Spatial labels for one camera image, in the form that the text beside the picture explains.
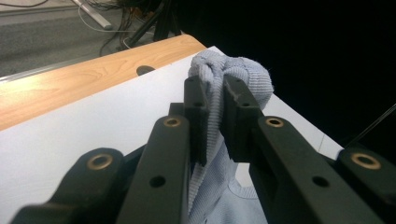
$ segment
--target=cloth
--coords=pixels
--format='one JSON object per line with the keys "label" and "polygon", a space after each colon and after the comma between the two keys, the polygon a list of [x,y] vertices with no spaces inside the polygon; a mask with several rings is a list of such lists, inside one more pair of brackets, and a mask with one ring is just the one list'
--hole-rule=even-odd
{"label": "cloth", "polygon": [[233,58],[207,49],[191,61],[189,77],[203,81],[209,104],[206,166],[195,164],[190,181],[189,223],[267,223],[253,187],[242,188],[235,179],[237,163],[230,160],[219,132],[223,112],[223,77],[242,79],[260,104],[274,88],[268,71],[248,58]]}

